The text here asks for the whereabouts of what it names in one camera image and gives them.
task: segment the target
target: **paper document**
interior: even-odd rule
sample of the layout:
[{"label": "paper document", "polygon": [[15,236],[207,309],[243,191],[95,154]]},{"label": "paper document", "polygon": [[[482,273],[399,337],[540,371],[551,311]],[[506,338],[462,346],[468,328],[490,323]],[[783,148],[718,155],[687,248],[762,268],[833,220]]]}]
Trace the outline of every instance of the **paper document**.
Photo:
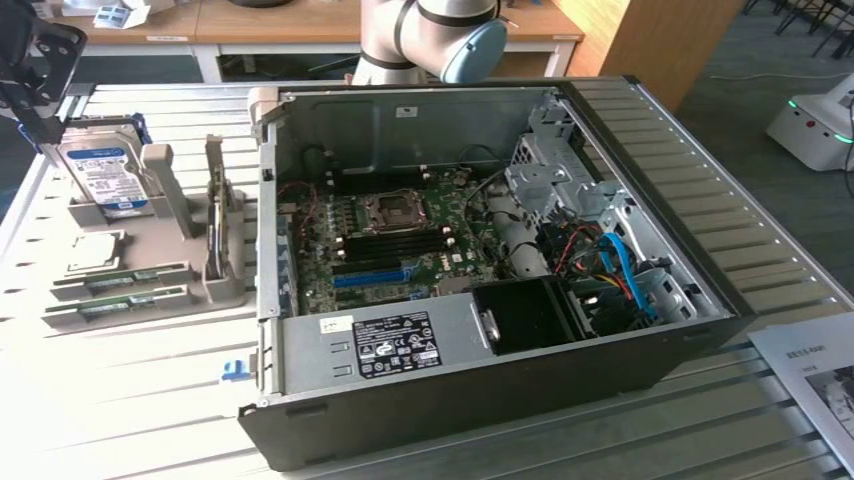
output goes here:
[{"label": "paper document", "polygon": [[854,313],[769,327],[750,339],[854,474]]}]

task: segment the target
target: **green circuit board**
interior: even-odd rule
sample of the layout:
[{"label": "green circuit board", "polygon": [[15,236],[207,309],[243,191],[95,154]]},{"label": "green circuit board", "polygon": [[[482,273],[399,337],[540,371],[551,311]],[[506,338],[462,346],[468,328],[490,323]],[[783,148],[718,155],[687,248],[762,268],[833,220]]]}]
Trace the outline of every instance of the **green circuit board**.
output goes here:
[{"label": "green circuit board", "polygon": [[[308,228],[299,235],[298,252],[298,298],[300,315],[328,313],[370,305],[408,301],[456,293],[467,284],[492,281],[500,274],[496,268],[498,235],[492,223],[478,208],[483,201],[472,200],[475,207],[470,215],[472,232],[463,219],[463,204],[475,191],[479,181],[455,185],[451,178],[455,170],[434,172],[424,188],[400,189],[395,192],[415,192],[424,210],[426,224],[418,228],[451,230],[454,245],[446,250],[419,256],[400,257],[404,268],[411,269],[408,281],[370,286],[335,288],[332,267],[344,264],[339,255],[344,236],[383,235],[371,231],[368,215],[362,205],[371,195],[336,195],[330,189],[318,188]],[[302,224],[312,211],[311,195],[300,195],[296,202],[295,224]]]}]

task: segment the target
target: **open computer tower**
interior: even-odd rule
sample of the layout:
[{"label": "open computer tower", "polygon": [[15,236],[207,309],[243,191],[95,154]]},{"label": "open computer tower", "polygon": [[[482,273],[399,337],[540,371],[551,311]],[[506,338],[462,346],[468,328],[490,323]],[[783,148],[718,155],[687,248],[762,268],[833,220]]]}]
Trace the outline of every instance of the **open computer tower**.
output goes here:
[{"label": "open computer tower", "polygon": [[239,422],[275,470],[649,388],[753,320],[568,81],[274,98]]}]

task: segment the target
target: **motherboard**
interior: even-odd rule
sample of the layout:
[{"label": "motherboard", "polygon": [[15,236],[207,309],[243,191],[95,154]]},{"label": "motherboard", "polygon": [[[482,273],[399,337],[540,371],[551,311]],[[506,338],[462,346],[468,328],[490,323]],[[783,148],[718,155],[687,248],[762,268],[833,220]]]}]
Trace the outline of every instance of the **motherboard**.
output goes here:
[{"label": "motherboard", "polygon": [[482,180],[456,168],[284,183],[299,314],[460,293],[511,276]]}]

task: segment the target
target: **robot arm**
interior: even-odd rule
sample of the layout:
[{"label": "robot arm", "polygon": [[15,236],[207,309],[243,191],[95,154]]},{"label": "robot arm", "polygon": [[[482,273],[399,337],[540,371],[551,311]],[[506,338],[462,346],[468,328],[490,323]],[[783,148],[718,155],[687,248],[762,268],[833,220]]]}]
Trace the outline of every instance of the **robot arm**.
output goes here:
[{"label": "robot arm", "polygon": [[500,0],[363,0],[362,58],[354,84],[483,80],[498,65],[507,28]]},{"label": "robot arm", "polygon": [[[79,29],[41,20],[27,1],[0,0],[0,116],[17,119],[37,144],[61,139],[64,126],[53,115],[85,41]],[[31,47],[48,62],[47,76],[27,64]]]}]

